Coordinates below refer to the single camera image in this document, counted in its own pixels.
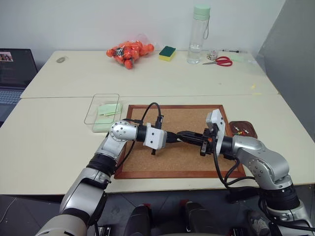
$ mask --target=cork bulletin board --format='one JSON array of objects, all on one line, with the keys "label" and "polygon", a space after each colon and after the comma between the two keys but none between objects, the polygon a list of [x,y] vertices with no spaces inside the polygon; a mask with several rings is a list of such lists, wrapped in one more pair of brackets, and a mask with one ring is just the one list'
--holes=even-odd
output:
[{"label": "cork bulletin board", "polygon": [[[148,105],[129,105],[127,118],[141,119]],[[232,137],[226,115],[222,105],[161,105],[164,115],[162,129],[177,133],[179,131],[193,131],[203,133],[207,128],[206,116],[215,109],[220,109],[225,121],[225,134]],[[154,124],[158,116],[156,106],[148,111],[144,124]],[[116,171],[116,179],[126,178],[217,178],[213,162],[213,155],[200,156],[200,147],[178,142],[166,144],[164,149],[157,150],[151,155],[151,149],[136,142],[132,153],[124,164]],[[223,175],[235,164],[234,161],[219,156],[219,165]],[[240,165],[231,177],[243,177],[245,172]]]}]

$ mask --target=pen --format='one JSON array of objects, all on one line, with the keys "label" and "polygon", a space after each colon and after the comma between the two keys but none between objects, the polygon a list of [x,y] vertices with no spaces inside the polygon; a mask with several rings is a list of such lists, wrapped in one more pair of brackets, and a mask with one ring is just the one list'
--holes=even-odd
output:
[{"label": "pen", "polygon": [[233,53],[239,53],[240,52],[239,50],[233,51],[233,50],[228,50],[228,49],[223,49],[222,51],[223,52],[233,52]]}]

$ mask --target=orange balls in plastic bag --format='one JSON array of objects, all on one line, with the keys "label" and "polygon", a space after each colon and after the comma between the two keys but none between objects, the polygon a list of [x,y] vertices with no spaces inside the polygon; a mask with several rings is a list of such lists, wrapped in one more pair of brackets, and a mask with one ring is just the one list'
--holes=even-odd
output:
[{"label": "orange balls in plastic bag", "polygon": [[150,43],[143,45],[140,41],[126,41],[113,47],[106,52],[108,57],[113,57],[119,64],[127,69],[132,69],[133,64],[140,57],[154,51],[154,46]]}]

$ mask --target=water bottle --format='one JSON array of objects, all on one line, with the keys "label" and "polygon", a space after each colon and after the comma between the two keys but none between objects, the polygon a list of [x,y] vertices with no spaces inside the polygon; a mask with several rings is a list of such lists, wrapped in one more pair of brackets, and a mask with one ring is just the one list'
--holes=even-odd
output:
[{"label": "water bottle", "polygon": [[187,62],[196,64],[201,60],[203,40],[209,34],[210,7],[206,5],[195,5],[193,9],[193,22],[188,50]]}]

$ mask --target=table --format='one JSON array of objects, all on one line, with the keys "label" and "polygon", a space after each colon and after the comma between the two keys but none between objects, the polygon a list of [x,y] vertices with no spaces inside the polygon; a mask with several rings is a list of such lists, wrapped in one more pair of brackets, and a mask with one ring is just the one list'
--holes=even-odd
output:
[{"label": "table", "polygon": [[[85,124],[90,97],[22,99],[0,129],[0,194],[64,194],[104,134]],[[128,104],[222,104],[229,121],[248,120],[258,138],[283,155],[295,184],[315,182],[315,144],[278,94],[122,96]],[[216,178],[112,179],[107,192],[223,188]],[[236,186],[254,185],[251,180]]]},{"label": "table", "polygon": [[[232,53],[221,52],[230,56]],[[277,94],[250,54],[231,67],[188,64],[187,52],[177,51],[171,62],[153,52],[127,70],[102,51],[56,51],[21,98],[91,97],[96,93],[120,96],[183,96]],[[60,57],[67,57],[57,63]]]}]

